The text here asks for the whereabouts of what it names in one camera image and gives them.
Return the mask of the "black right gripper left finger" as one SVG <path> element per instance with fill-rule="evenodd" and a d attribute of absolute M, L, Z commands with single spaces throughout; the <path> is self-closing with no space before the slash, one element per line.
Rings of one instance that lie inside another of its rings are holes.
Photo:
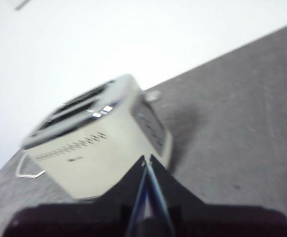
<path fill-rule="evenodd" d="M 5 237 L 103 237 L 124 235 L 144 174 L 140 157 L 125 175 L 95 201 L 46 203 L 16 212 Z"/>

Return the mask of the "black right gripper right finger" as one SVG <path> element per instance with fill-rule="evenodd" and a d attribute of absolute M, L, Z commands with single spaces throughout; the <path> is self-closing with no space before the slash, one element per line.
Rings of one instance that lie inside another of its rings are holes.
<path fill-rule="evenodd" d="M 178 237 L 287 237 L 287 217 L 274 209 L 204 202 L 150 156 Z"/>

